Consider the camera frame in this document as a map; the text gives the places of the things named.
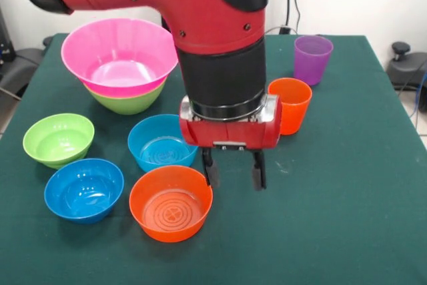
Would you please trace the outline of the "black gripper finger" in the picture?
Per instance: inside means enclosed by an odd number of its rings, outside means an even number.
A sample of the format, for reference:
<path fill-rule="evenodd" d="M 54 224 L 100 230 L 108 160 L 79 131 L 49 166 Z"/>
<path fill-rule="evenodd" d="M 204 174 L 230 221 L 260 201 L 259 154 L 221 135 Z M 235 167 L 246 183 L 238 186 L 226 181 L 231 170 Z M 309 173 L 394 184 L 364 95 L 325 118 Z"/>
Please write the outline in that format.
<path fill-rule="evenodd" d="M 252 151 L 254 166 L 252 168 L 252 180 L 254 189 L 257 191 L 264 190 L 266 184 L 266 168 L 263 150 Z"/>
<path fill-rule="evenodd" d="M 206 182 L 212 188 L 217 188 L 220 185 L 220 175 L 218 165 L 212 158 L 211 148 L 202 148 L 201 156 Z"/>

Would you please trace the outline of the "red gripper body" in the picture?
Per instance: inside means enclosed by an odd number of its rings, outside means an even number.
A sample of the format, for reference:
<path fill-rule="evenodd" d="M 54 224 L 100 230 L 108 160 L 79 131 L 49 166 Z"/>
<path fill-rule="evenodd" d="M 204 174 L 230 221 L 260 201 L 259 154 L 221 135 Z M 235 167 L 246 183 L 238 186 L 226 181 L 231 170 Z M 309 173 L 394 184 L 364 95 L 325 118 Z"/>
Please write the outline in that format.
<path fill-rule="evenodd" d="M 202 119 L 190 107 L 185 96 L 179 108 L 179 126 L 184 140 L 201 148 L 274 148 L 280 138 L 282 107 L 279 97 L 266 94 L 259 110 L 234 121 Z"/>

